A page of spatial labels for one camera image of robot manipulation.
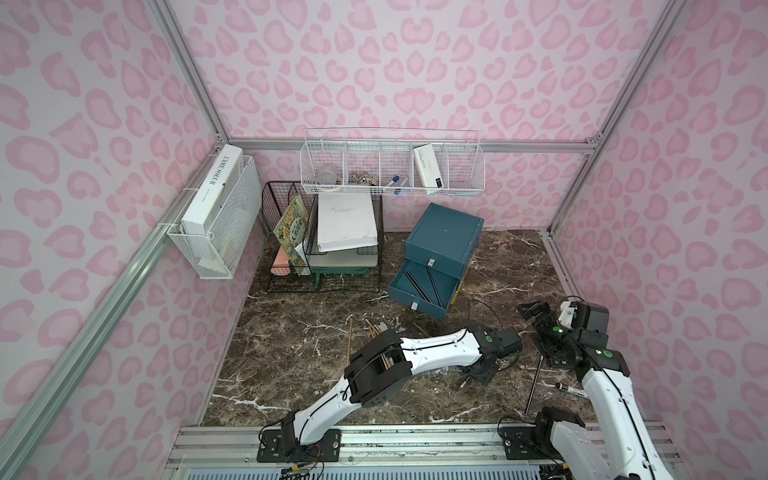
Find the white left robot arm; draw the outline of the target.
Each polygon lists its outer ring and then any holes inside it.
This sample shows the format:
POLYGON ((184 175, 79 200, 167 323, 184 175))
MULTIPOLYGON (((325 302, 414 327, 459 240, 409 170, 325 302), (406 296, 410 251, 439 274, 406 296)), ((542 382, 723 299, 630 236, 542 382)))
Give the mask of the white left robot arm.
POLYGON ((387 330, 352 355, 331 390, 282 419, 283 451, 291 454, 318 443, 339 421, 360 408, 392 400, 411 377, 421 373, 457 367, 486 385, 499 370, 497 362, 522 348, 522 338, 512 328, 496 331, 477 325, 422 339, 387 330))

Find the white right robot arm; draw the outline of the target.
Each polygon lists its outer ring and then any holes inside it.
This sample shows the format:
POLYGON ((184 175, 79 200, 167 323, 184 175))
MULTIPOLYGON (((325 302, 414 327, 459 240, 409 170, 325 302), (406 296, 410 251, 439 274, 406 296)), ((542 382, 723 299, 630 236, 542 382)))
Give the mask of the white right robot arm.
POLYGON ((536 416, 532 441, 537 448, 560 456, 574 479, 670 479, 635 400, 628 364, 607 347, 608 309, 576 298, 556 309, 538 301, 517 310, 532 322, 542 358, 575 372, 596 413, 607 455, 594 446, 578 414, 551 406, 536 416))

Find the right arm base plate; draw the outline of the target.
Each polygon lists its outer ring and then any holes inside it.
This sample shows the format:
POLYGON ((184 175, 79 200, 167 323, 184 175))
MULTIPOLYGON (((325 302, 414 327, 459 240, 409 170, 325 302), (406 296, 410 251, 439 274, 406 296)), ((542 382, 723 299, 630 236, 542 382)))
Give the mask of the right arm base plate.
POLYGON ((533 426, 501 426, 497 428, 507 460, 552 460, 562 457, 551 442, 533 426))

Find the teal drawer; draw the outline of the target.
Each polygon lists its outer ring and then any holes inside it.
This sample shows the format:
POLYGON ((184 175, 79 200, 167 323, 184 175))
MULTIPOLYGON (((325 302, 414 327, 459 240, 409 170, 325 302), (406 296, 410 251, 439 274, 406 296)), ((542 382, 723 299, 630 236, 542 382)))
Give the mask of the teal drawer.
POLYGON ((388 286, 391 299, 411 310, 444 319, 461 280, 432 267, 406 260, 388 286))

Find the black pencils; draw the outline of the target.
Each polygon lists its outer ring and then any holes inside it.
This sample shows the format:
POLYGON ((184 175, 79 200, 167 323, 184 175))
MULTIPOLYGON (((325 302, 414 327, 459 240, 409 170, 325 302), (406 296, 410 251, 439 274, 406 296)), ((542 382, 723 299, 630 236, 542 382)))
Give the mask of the black pencils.
POLYGON ((423 302, 443 307, 442 296, 437 288, 436 280, 429 270, 422 265, 411 265, 402 273, 400 288, 423 302))

